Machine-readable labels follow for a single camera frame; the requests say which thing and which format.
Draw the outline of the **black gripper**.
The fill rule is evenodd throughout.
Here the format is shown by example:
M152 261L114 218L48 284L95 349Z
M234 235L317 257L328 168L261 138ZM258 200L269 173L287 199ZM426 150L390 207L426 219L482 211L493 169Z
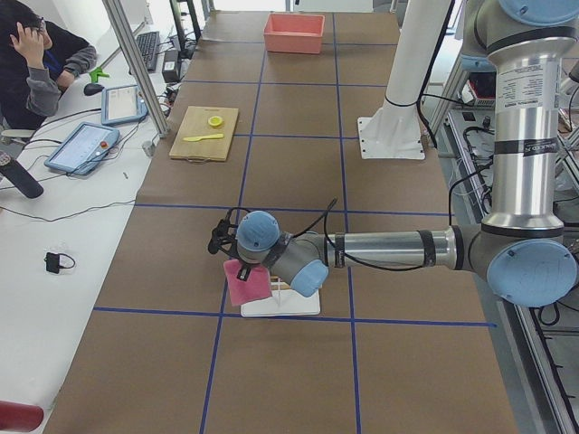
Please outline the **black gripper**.
M241 264L236 278L240 281L247 282L252 272L252 266L248 264Z

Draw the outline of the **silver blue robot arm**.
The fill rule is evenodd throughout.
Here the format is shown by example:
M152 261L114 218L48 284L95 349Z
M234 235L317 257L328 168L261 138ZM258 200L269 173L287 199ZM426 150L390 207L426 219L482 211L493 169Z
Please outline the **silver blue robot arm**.
M576 43L575 1L469 1L461 58L496 72L491 209L444 231L298 234L267 212L240 221L224 265L235 304L268 297L277 276L303 297L330 268L467 270L499 297L543 307L574 286L578 266L554 215L560 63Z

